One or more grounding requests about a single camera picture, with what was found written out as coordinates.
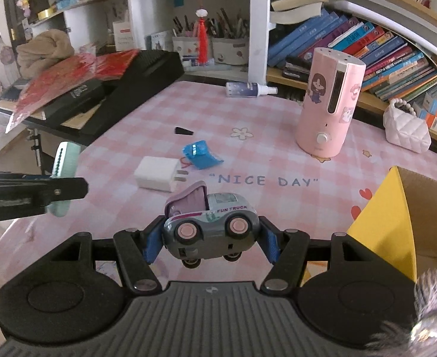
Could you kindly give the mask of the small black wedge piece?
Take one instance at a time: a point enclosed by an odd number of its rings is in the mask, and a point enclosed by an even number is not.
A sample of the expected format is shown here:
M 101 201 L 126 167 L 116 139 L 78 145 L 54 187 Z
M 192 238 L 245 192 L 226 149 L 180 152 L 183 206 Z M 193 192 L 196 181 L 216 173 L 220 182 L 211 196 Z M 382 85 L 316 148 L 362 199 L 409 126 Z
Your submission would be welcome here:
M 180 134 L 180 135 L 193 135 L 194 134 L 193 131 L 186 129 L 186 128 L 183 128 L 183 127 L 179 127 L 179 126 L 175 127 L 174 133 Z

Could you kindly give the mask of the black Yamaha keyboard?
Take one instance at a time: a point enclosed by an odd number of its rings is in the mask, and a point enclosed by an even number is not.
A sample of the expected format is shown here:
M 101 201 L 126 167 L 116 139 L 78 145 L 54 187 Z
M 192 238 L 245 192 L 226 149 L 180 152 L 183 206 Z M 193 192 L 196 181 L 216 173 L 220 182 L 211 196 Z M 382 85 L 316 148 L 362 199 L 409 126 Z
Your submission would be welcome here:
M 177 52 L 140 52 L 121 79 L 105 82 L 109 87 L 99 108 L 79 129 L 51 119 L 26 118 L 21 124 L 88 146 L 136 108 L 166 89 L 184 74 Z

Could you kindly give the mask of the blue wrapper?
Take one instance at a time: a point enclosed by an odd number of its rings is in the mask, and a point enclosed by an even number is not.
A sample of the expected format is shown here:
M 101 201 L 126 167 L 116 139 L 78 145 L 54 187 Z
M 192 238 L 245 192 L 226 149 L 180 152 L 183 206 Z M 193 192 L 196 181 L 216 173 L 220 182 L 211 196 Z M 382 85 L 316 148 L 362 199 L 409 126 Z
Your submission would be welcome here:
M 206 140 L 185 145 L 182 149 L 185 158 L 197 169 L 212 168 L 223 163 L 209 148 Z

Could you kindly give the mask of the long black box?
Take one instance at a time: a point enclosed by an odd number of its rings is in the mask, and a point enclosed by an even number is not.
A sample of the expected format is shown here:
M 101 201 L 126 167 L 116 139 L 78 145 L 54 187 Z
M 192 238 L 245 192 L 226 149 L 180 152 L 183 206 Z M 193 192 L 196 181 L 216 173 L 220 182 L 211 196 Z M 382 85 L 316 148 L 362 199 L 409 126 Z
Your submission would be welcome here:
M 61 124 L 78 114 L 84 113 L 105 97 L 103 83 L 91 79 L 50 101 L 40 110 L 40 119 L 49 123 Z

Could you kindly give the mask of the white charger plug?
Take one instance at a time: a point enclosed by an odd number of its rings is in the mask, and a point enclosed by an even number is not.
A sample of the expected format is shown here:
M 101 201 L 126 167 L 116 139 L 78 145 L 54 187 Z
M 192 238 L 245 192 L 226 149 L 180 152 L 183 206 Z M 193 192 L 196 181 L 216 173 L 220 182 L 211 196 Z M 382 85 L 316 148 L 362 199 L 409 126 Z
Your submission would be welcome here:
M 181 168 L 178 159 L 145 156 L 134 172 L 139 188 L 174 192 L 179 181 L 189 173 Z

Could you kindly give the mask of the beige folded towel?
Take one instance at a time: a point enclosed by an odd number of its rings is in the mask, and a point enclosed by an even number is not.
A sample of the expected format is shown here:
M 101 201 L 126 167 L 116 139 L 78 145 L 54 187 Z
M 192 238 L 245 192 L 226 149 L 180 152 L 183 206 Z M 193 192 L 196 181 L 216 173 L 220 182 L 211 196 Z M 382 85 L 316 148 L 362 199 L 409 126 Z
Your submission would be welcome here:
M 58 29 L 40 33 L 28 43 L 18 45 L 16 51 L 20 75 L 27 80 L 75 53 L 67 33 Z

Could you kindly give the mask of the white pen holder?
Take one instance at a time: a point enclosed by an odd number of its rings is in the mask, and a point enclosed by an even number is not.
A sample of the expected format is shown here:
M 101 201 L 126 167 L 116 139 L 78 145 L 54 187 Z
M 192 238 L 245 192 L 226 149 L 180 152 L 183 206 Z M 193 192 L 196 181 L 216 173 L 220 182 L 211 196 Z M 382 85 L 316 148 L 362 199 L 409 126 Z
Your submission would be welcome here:
M 212 49 L 216 63 L 235 66 L 242 66 L 248 63 L 248 38 L 213 38 Z

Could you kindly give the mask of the yellow cardboard box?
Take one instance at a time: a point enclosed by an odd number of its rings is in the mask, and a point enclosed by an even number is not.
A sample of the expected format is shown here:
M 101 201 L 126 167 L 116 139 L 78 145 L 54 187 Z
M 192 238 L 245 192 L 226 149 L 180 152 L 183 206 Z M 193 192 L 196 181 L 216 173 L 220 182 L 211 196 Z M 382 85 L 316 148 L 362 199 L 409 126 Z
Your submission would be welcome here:
M 350 234 L 410 279 L 437 268 L 437 180 L 393 166 L 319 179 L 299 203 L 314 239 Z

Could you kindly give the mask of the red plastic packet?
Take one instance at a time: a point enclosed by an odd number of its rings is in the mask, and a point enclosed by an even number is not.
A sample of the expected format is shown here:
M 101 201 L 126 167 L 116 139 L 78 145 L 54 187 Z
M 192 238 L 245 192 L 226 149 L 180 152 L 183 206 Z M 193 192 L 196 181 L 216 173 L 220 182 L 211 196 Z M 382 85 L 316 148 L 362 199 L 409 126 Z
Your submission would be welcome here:
M 12 131 L 36 110 L 89 80 L 107 82 L 121 78 L 139 53 L 138 49 L 132 49 L 98 57 L 83 52 L 53 65 L 21 91 L 5 131 Z

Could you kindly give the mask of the small spray bottle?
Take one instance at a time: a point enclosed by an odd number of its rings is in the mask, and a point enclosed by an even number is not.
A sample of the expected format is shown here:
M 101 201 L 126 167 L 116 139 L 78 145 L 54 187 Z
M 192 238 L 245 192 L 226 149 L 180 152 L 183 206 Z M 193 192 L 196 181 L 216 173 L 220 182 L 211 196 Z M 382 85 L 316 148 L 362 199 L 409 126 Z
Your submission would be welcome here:
M 277 87 L 260 85 L 255 82 L 227 82 L 226 94 L 230 98 L 259 97 L 266 95 L 276 95 Z

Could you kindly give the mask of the white quilted pearl handbag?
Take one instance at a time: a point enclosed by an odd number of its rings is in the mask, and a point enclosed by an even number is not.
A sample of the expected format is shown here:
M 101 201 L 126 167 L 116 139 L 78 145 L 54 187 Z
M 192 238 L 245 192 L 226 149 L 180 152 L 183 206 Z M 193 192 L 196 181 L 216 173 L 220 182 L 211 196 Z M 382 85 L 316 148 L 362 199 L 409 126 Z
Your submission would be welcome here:
M 432 143 L 425 120 L 418 118 L 413 107 L 401 98 L 393 98 L 384 111 L 386 140 L 415 153 L 424 153 Z

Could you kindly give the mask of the pink checkered tablecloth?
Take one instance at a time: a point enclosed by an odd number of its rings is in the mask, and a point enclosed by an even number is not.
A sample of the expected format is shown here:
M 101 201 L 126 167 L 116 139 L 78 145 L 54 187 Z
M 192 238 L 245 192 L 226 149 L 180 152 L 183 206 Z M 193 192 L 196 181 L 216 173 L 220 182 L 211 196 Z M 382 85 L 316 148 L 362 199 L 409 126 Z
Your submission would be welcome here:
M 139 188 L 139 162 L 145 156 L 181 159 L 183 147 L 197 140 L 206 140 L 223 163 L 205 170 L 183 163 L 187 182 L 236 192 L 281 229 L 303 231 L 299 203 L 317 191 L 321 176 L 399 166 L 437 180 L 436 153 L 394 146 L 381 129 L 356 120 L 338 156 L 308 155 L 294 138 L 301 110 L 282 98 L 229 98 L 220 86 L 174 83 L 82 151 L 77 175 L 88 182 L 88 195 L 71 203 L 66 216 L 0 223 L 0 286 L 78 231 L 109 238 L 147 226 L 162 214 L 167 194 Z M 176 126 L 194 134 L 175 134 Z

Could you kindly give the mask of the pink cartoon humidifier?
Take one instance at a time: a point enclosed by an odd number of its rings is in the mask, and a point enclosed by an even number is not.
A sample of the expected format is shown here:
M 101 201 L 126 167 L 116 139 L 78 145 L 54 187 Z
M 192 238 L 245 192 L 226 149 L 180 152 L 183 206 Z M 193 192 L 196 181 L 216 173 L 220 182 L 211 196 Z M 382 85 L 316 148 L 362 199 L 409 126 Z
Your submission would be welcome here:
M 337 156 L 357 106 L 366 64 L 345 52 L 316 48 L 295 139 L 306 153 Z

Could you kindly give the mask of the red tassel ornament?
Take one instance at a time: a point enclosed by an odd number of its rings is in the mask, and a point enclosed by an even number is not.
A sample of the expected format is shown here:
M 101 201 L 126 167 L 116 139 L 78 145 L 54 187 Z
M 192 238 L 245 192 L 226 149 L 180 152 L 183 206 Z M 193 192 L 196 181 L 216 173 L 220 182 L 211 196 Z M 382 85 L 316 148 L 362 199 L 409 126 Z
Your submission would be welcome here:
M 208 61 L 208 37 L 206 33 L 206 17 L 208 12 L 204 8 L 196 11 L 198 16 L 198 63 L 204 65 Z

